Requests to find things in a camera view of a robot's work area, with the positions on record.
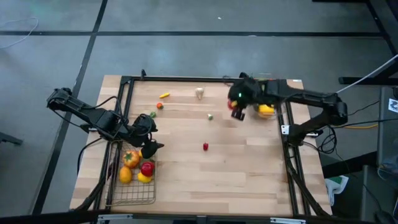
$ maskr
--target garlic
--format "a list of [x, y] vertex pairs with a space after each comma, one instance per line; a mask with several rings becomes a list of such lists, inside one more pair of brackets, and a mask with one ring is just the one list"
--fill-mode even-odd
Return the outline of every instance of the garlic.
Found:
[[197, 98], [198, 98], [199, 100], [201, 100], [201, 98], [202, 98], [204, 92], [205, 92], [205, 90], [204, 90], [203, 88], [197, 88], [197, 89], [195, 90], [195, 93], [196, 93]]

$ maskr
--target lemon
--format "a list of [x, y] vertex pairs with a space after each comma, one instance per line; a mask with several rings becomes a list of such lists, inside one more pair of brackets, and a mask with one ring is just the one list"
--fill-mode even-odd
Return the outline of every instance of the lemon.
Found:
[[130, 183], [132, 179], [132, 173], [130, 168], [124, 166], [120, 169], [119, 171], [119, 180], [120, 182], [124, 183], [124, 184], [128, 184]]
[[152, 177], [147, 177], [144, 174], [141, 174], [141, 172], [137, 174], [137, 178], [142, 183], [149, 183], [152, 180]]

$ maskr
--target small red fruit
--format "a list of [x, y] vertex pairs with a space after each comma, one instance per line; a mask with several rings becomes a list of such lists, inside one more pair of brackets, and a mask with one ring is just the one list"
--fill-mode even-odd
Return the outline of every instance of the small red fruit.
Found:
[[203, 150], [207, 151], [208, 148], [209, 148], [209, 144], [203, 143]]
[[163, 104], [162, 103], [157, 103], [156, 104], [156, 108], [160, 109], [160, 110], [163, 109]]
[[142, 163], [142, 165], [144, 165], [144, 164], [149, 164], [152, 167], [152, 170], [155, 169], [155, 164], [153, 162], [147, 161], [147, 162]]
[[233, 110], [233, 109], [234, 109], [234, 107], [231, 105], [231, 100], [228, 100], [228, 108], [229, 108], [230, 110]]
[[141, 166], [141, 174], [143, 174], [146, 177], [152, 177], [153, 174], [153, 169], [152, 166], [148, 163], [143, 163]]

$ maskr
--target white label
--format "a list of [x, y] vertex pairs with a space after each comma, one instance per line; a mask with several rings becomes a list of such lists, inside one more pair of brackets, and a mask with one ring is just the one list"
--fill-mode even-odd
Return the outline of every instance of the white label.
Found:
[[398, 113], [398, 101], [390, 99], [388, 101], [388, 109], [392, 112]]

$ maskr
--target small orange fruit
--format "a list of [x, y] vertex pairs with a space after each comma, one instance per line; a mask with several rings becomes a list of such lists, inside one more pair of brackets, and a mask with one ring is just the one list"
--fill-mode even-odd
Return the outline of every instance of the small orange fruit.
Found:
[[128, 168], [126, 166], [120, 168], [119, 180], [120, 180], [120, 182], [122, 182], [124, 184], [130, 183], [130, 181], [132, 180], [132, 173], [131, 173], [130, 168]]
[[162, 103], [157, 103], [156, 104], [156, 108], [160, 109], [160, 110], [163, 109], [163, 104]]

